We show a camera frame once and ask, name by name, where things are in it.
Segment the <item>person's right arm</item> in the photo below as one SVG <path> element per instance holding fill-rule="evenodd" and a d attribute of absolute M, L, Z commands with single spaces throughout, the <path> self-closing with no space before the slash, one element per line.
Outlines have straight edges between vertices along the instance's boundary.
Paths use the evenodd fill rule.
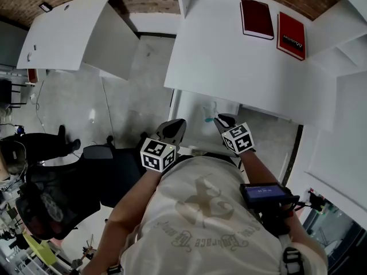
<path fill-rule="evenodd" d="M 275 176 L 270 170 L 261 162 L 261 160 L 255 155 L 254 152 L 248 150 L 240 154 L 240 158 L 246 170 L 246 174 L 250 183 L 271 183 L 278 182 Z M 317 253 L 327 265 L 327 256 L 321 245 L 313 240 L 303 228 L 297 215 L 284 220 L 284 222 L 290 228 L 290 237 L 292 242 L 301 243 L 309 247 L 315 253 Z"/>

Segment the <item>gray wall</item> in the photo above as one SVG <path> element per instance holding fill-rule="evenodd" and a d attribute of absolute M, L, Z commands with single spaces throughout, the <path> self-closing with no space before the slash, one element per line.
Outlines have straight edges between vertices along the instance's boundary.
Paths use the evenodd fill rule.
<path fill-rule="evenodd" d="M 17 66 L 27 31 L 0 21 L 0 64 Z"/>

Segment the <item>black shoe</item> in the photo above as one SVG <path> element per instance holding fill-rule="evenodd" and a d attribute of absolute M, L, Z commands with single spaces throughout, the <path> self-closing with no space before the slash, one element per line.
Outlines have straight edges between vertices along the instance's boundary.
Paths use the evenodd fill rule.
<path fill-rule="evenodd" d="M 64 125 L 60 125 L 58 127 L 58 136 L 60 136 L 61 138 L 64 138 L 66 134 L 66 129 Z"/>
<path fill-rule="evenodd" d="M 75 141 L 72 142 L 72 147 L 71 147 L 71 152 L 75 152 L 77 150 L 80 149 L 80 146 L 81 146 L 81 142 L 80 142 L 80 139 L 76 139 Z"/>

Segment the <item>open drawer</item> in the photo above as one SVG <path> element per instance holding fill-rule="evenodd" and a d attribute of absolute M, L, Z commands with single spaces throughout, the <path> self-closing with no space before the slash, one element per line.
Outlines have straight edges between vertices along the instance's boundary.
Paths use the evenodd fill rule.
<path fill-rule="evenodd" d="M 235 156 L 222 144 L 222 138 L 213 122 L 219 113 L 238 114 L 240 104 L 175 89 L 169 120 L 183 118 L 187 129 L 181 147 L 226 156 Z"/>

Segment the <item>book cover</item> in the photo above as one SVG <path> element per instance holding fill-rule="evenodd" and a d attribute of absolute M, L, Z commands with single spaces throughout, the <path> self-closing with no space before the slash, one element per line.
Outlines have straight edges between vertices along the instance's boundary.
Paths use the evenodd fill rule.
<path fill-rule="evenodd" d="M 298 60 L 304 60 L 306 58 L 306 45 L 303 23 L 280 12 L 276 47 Z"/>
<path fill-rule="evenodd" d="M 273 24 L 271 22 L 269 6 L 254 0 L 241 0 L 241 19 L 243 34 L 274 39 Z"/>

